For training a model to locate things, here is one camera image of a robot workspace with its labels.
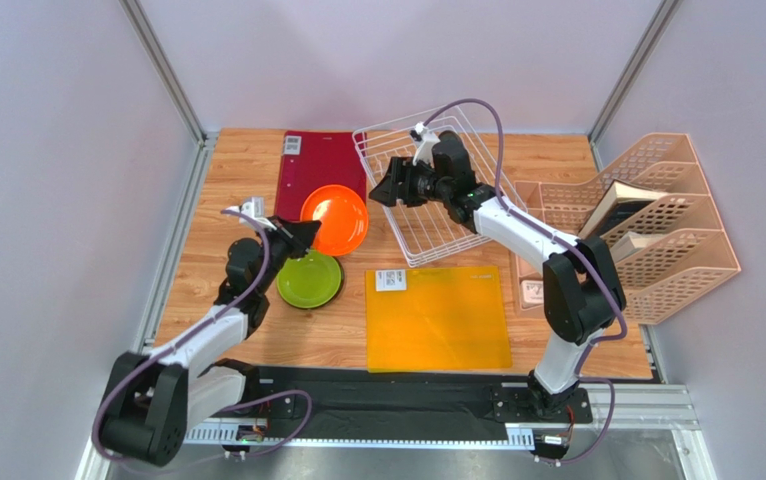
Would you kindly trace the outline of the green plastic plate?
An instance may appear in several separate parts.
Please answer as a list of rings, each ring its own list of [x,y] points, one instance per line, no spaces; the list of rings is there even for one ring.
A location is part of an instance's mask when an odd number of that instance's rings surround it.
[[[312,250],[301,259],[288,260],[276,279],[281,298],[297,309],[313,310],[327,305],[333,286],[331,258]]]

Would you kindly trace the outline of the red floral plate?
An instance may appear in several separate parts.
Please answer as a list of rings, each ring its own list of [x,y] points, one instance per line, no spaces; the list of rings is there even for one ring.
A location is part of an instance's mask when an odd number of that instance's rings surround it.
[[[327,305],[336,301],[341,295],[346,282],[346,274],[342,262],[337,257],[332,257],[332,273],[330,274],[330,280],[333,286],[331,287],[332,295],[327,300]]]

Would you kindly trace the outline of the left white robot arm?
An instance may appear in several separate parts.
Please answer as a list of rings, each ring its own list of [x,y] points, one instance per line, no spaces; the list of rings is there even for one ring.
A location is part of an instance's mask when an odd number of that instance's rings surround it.
[[[228,248],[225,278],[204,317],[149,354],[125,352],[115,360],[91,432],[103,457],[165,466],[191,427],[231,407],[253,406],[246,383],[255,368],[222,355],[261,326],[268,288],[288,261],[311,250],[322,224],[241,220],[256,235]]]

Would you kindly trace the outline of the orange plastic plate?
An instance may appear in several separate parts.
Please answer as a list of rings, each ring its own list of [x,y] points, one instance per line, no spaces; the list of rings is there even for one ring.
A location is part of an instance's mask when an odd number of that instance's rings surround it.
[[[338,184],[314,190],[304,201],[300,218],[321,223],[313,248],[334,257],[357,250],[369,230],[364,200],[352,189]]]

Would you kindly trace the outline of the white wire dish rack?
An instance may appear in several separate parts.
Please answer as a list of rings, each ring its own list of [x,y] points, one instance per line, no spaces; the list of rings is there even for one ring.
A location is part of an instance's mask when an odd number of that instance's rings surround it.
[[[473,214],[501,191],[524,209],[462,106],[439,107],[353,133],[368,177],[368,198],[382,206],[406,262],[419,267],[487,243]]]

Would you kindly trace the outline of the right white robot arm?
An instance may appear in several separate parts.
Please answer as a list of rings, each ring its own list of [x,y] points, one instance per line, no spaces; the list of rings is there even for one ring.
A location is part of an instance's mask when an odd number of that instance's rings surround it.
[[[509,202],[499,184],[478,180],[470,154],[452,131],[414,130],[416,153],[391,158],[369,199],[385,206],[442,204],[448,216],[537,268],[543,311],[552,330],[543,357],[527,377],[524,406],[549,417],[564,413],[592,349],[611,340],[627,305],[615,262],[598,236],[580,239],[556,230]]]

